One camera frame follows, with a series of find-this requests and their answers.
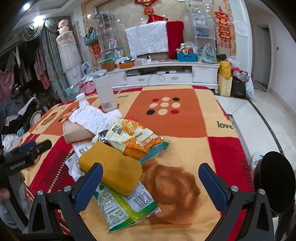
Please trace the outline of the black shopping bag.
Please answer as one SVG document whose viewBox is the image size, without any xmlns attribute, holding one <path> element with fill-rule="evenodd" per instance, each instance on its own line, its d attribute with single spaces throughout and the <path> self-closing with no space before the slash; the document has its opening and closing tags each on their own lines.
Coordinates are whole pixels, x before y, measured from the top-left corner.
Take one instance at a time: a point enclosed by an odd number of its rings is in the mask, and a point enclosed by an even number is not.
<svg viewBox="0 0 296 241">
<path fill-rule="evenodd" d="M 236 97 L 236 98 L 241 98 L 241 99 L 246 99 L 245 83 L 234 76 L 232 77 L 230 96 Z"/>
</svg>

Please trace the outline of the TV with white cover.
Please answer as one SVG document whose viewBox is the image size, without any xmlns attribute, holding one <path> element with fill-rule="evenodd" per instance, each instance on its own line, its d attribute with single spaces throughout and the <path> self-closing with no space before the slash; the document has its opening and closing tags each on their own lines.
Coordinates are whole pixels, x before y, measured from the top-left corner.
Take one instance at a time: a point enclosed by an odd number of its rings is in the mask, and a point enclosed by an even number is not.
<svg viewBox="0 0 296 241">
<path fill-rule="evenodd" d="M 169 51 L 166 21 L 128 28 L 125 34 L 132 57 Z"/>
</svg>

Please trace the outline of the green white snack bag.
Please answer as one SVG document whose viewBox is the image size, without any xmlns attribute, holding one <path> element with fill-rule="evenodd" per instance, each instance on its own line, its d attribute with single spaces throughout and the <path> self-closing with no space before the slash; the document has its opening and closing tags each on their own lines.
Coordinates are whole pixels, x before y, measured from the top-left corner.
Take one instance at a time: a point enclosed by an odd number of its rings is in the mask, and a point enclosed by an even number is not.
<svg viewBox="0 0 296 241">
<path fill-rule="evenodd" d="M 160 207 L 141 182 L 137 183 L 128 196 L 121 195 L 100 183 L 94 197 L 109 226 L 110 233 L 135 225 L 161 212 Z"/>
</svg>

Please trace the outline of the orange white snack bag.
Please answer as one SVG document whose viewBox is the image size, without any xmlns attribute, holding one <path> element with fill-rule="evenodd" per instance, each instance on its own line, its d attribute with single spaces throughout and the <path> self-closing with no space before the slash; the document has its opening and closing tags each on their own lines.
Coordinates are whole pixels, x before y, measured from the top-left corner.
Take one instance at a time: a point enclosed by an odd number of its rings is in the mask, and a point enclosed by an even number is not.
<svg viewBox="0 0 296 241">
<path fill-rule="evenodd" d="M 98 141 L 110 144 L 125 156 L 138 160 L 164 139 L 137 121 L 117 119 L 109 129 L 99 132 L 92 139 L 93 144 Z"/>
</svg>

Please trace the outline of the blue storage basket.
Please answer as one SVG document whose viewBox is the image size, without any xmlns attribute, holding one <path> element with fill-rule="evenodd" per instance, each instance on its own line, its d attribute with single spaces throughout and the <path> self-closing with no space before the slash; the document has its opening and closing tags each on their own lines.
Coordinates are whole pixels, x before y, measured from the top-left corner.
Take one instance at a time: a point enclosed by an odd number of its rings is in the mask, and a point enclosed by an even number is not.
<svg viewBox="0 0 296 241">
<path fill-rule="evenodd" d="M 197 54 L 195 53 L 177 53 L 177 59 L 179 62 L 197 62 Z"/>
</svg>

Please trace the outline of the covered standing air conditioner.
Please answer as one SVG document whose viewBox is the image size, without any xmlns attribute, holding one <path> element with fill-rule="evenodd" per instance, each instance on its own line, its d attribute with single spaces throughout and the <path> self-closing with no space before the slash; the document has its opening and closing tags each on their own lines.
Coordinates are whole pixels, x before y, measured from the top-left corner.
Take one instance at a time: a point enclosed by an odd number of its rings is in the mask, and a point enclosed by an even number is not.
<svg viewBox="0 0 296 241">
<path fill-rule="evenodd" d="M 72 31 L 60 34 L 56 38 L 63 73 L 66 75 L 70 86 L 80 81 L 83 77 L 82 59 L 78 51 L 77 43 Z"/>
</svg>

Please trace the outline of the clear plastic bag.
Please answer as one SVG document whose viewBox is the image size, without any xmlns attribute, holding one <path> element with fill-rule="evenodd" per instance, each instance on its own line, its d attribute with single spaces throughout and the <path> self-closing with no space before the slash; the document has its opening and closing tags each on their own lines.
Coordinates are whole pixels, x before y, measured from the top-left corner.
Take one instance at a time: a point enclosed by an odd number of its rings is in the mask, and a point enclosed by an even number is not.
<svg viewBox="0 0 296 241">
<path fill-rule="evenodd" d="M 200 55 L 200 62 L 209 63 L 209 64 L 217 63 L 216 51 L 211 44 L 207 43 L 206 45 L 203 46 L 203 49 Z"/>
</svg>

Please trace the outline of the brown cardboard tube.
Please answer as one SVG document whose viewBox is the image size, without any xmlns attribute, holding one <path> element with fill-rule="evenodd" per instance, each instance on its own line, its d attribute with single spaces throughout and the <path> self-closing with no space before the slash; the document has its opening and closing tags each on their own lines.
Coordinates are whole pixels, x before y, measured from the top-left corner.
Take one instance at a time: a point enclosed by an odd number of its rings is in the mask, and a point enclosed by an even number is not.
<svg viewBox="0 0 296 241">
<path fill-rule="evenodd" d="M 63 136 L 66 143 L 74 143 L 91 139 L 95 136 L 95 134 L 83 126 L 67 120 L 63 124 Z"/>
</svg>

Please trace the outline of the black trash bin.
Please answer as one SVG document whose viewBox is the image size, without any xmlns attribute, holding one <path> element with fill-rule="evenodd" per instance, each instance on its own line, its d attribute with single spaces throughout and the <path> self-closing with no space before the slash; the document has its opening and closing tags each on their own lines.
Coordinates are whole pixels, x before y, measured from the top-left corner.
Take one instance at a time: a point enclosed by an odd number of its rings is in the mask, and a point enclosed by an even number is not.
<svg viewBox="0 0 296 241">
<path fill-rule="evenodd" d="M 253 182 L 255 190 L 265 191 L 273 217 L 285 213 L 295 203 L 295 173 L 281 153 L 271 151 L 259 160 Z"/>
</svg>

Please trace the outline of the yellow bag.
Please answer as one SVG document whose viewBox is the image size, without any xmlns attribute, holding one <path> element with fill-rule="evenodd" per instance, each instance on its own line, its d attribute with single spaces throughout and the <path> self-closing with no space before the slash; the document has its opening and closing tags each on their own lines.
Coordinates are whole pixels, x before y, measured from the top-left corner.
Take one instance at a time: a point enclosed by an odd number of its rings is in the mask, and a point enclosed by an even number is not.
<svg viewBox="0 0 296 241">
<path fill-rule="evenodd" d="M 225 79 L 230 79 L 231 75 L 231 63 L 229 61 L 218 61 L 220 67 L 218 73 L 222 75 Z"/>
</svg>

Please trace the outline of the white plastic wrapper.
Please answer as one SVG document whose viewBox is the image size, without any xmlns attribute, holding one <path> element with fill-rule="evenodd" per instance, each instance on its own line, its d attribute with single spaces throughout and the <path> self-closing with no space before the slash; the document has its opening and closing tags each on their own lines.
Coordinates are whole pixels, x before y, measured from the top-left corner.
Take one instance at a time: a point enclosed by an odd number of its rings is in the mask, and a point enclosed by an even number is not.
<svg viewBox="0 0 296 241">
<path fill-rule="evenodd" d="M 118 109 L 104 113 L 91 105 L 76 109 L 69 117 L 69 121 L 83 126 L 93 134 L 109 129 L 112 124 L 122 118 Z"/>
</svg>

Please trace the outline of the white TV cabinet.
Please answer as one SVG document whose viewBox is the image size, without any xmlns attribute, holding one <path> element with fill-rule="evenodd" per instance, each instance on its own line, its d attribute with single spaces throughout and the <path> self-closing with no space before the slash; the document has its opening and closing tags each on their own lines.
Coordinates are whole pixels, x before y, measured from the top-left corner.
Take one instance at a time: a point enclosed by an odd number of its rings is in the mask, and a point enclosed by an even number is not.
<svg viewBox="0 0 296 241">
<path fill-rule="evenodd" d="M 218 92 L 218 64 L 179 62 L 177 60 L 117 68 L 109 72 L 113 89 L 158 85 L 195 85 Z"/>
</svg>

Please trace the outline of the white pink-label plastic bottle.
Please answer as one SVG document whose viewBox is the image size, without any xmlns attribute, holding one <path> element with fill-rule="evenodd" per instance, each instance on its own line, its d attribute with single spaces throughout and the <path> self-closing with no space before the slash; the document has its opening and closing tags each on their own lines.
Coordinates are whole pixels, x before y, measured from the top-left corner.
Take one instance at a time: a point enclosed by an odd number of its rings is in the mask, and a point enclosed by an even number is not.
<svg viewBox="0 0 296 241">
<path fill-rule="evenodd" d="M 84 108 L 90 105 L 90 103 L 86 99 L 85 93 L 80 93 L 79 95 L 77 95 L 76 100 L 78 101 L 79 108 Z"/>
</svg>

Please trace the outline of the white orange medicine box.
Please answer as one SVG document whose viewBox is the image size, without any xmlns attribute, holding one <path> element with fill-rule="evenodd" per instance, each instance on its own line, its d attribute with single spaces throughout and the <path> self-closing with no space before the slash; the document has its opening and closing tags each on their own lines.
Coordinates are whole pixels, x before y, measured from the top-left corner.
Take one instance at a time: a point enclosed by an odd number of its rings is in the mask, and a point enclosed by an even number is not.
<svg viewBox="0 0 296 241">
<path fill-rule="evenodd" d="M 74 150 L 74 153 L 67 159 L 65 162 L 66 166 L 68 167 L 68 174 L 73 178 L 76 182 L 81 176 L 85 175 L 85 172 L 80 170 L 79 167 L 79 158 L 81 155 L 89 150 L 93 143 L 92 140 L 84 140 L 79 141 L 71 144 Z"/>
</svg>

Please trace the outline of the yellow green sponge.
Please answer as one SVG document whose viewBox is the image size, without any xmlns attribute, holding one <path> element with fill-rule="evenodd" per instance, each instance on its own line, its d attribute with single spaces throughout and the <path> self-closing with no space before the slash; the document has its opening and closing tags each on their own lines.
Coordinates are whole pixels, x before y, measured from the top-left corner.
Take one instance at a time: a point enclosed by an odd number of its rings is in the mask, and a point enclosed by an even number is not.
<svg viewBox="0 0 296 241">
<path fill-rule="evenodd" d="M 130 195 L 142 175 L 139 161 L 101 141 L 93 144 L 79 157 L 79 167 L 84 172 L 88 172 L 94 163 L 103 167 L 102 183 L 124 196 Z"/>
</svg>

